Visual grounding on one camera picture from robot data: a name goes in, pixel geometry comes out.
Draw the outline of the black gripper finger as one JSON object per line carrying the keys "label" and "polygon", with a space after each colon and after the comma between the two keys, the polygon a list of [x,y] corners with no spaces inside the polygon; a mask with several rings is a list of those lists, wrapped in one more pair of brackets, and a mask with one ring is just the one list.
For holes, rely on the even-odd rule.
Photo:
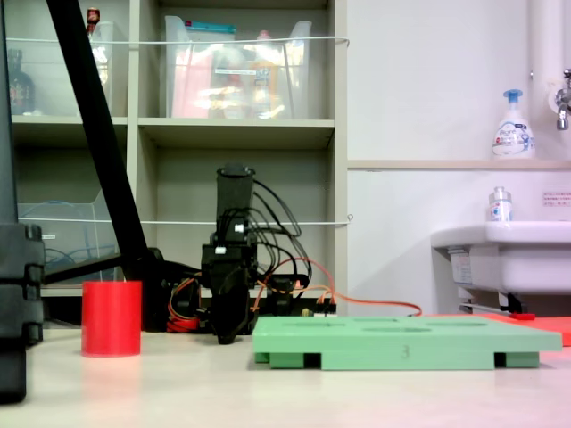
{"label": "black gripper finger", "polygon": [[232,276],[231,335],[240,335],[250,321],[250,277],[248,270],[240,267]]}
{"label": "black gripper finger", "polygon": [[231,344],[236,338],[234,274],[217,278],[212,286],[211,324],[219,344]]}

